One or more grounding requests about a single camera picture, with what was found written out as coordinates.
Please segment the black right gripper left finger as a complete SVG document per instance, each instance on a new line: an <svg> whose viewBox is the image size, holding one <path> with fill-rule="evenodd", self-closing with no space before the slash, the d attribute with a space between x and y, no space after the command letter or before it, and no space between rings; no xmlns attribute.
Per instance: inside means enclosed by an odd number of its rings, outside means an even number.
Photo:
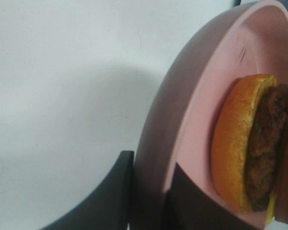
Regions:
<svg viewBox="0 0 288 230"><path fill-rule="evenodd" d="M44 230L126 230L134 152L124 150L97 188Z"/></svg>

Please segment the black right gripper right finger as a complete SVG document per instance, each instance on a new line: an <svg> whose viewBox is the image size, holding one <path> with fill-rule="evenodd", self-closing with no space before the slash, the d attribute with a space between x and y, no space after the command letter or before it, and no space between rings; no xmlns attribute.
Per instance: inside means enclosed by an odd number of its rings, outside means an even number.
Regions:
<svg viewBox="0 0 288 230"><path fill-rule="evenodd" d="M177 164L163 209L165 230L253 230L199 189Z"/></svg>

